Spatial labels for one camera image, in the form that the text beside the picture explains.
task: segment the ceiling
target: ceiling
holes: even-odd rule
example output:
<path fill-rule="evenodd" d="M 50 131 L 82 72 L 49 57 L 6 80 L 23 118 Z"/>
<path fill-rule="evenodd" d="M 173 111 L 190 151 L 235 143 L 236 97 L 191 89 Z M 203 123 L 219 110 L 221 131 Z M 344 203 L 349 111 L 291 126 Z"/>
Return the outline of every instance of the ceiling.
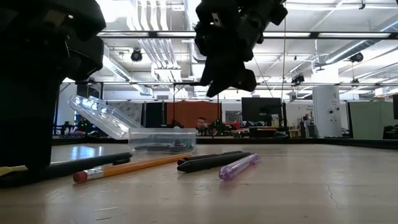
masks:
<path fill-rule="evenodd" d="M 140 17 L 142 22 L 142 4 L 137 0 L 137 11 L 134 11 L 130 0 L 97 0 L 106 18 L 106 30 L 131 30 L 127 25 L 127 19 L 134 13 Z M 189 30 L 189 22 L 186 19 L 190 15 L 191 21 L 195 20 L 194 9 L 200 0 L 165 0 L 167 27 L 173 31 Z M 398 5 L 396 0 L 365 0 L 366 7 L 359 10 L 361 1 L 359 0 L 287 0 L 286 8 L 289 11 L 285 21 L 280 26 L 270 24 L 266 31 L 324 31 L 324 32 L 370 32 L 378 31 L 378 25 L 396 16 L 398 20 Z M 151 20 L 151 3 L 147 1 L 147 23 Z M 157 13 L 157 25 L 160 26 L 160 1 L 155 1 Z M 182 80 L 186 78 L 200 78 L 204 65 L 192 59 L 190 47 L 192 40 L 171 39 L 171 45 L 175 54 L 175 59 L 180 67 Z M 285 77 L 287 82 L 291 81 L 291 76 L 296 72 L 305 76 L 306 81 L 311 80 L 313 69 L 310 62 L 305 62 L 314 55 L 328 55 L 349 44 L 352 40 L 265 40 L 262 44 L 257 44 L 253 50 L 254 60 L 246 63 L 246 67 L 254 71 L 259 82 L 281 82 Z M 120 67 L 125 69 L 135 82 L 164 82 L 165 80 L 154 77 L 152 61 L 149 55 L 142 48 L 137 39 L 104 39 L 105 44 L 110 49 L 110 58 Z M 133 62 L 130 59 L 133 49 L 140 48 L 143 59 L 140 62 Z M 364 60 L 361 63 L 341 61 L 334 66 L 338 67 L 341 82 L 350 82 L 354 77 L 361 77 L 362 74 L 371 74 L 379 69 L 397 63 L 398 41 L 384 40 L 376 45 L 370 46 L 361 51 Z M 392 78 L 397 76 L 398 69 L 391 68 L 387 72 L 369 77 L 366 83 L 376 83 L 387 80 L 394 81 Z M 115 75 L 106 67 L 93 75 L 95 80 L 100 82 L 122 82 L 124 79 Z"/>

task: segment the plastic container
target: plastic container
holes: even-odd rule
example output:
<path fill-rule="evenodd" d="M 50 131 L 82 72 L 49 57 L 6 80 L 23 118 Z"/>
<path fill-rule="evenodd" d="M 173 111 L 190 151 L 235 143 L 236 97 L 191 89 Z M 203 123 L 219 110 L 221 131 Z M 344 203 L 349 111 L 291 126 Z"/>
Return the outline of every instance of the plastic container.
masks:
<path fill-rule="evenodd" d="M 134 155 L 180 154 L 194 152 L 196 130 L 193 128 L 131 128 L 129 148 Z"/>
<path fill-rule="evenodd" d="M 95 97 L 87 99 L 72 95 L 69 105 L 111 138 L 117 140 L 129 139 L 129 128 L 144 129 L 141 124 L 137 124 L 117 108 Z"/>

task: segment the pencil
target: pencil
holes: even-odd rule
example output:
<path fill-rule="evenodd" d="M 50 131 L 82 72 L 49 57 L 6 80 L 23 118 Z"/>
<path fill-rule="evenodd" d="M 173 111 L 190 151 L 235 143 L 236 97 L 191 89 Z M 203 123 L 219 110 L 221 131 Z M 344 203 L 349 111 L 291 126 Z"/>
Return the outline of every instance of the pencil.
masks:
<path fill-rule="evenodd" d="M 83 183 L 87 180 L 95 180 L 103 177 L 110 177 L 113 175 L 124 174 L 127 172 L 132 172 L 139 169 L 145 169 L 148 167 L 158 166 L 162 164 L 166 164 L 169 162 L 175 162 L 184 157 L 190 157 L 192 154 L 184 153 L 175 156 L 167 156 L 158 159 L 151 159 L 148 161 L 140 161 L 140 162 L 130 162 L 127 164 L 121 164 L 117 166 L 108 166 L 108 167 L 98 167 L 94 169 L 88 169 L 81 172 L 77 172 L 73 175 L 73 181 L 75 183 Z"/>

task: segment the wooden table surface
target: wooden table surface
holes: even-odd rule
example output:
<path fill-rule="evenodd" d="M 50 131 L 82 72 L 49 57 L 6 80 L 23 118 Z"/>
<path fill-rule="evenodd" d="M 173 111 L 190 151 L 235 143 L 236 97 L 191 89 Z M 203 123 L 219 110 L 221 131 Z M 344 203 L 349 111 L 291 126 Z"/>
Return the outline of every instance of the wooden table surface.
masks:
<path fill-rule="evenodd" d="M 126 151 L 125 144 L 56 146 L 53 161 Z M 199 145 L 261 162 L 233 181 L 219 169 L 167 164 L 73 184 L 71 177 L 0 190 L 1 224 L 398 223 L 398 152 L 327 145 Z"/>

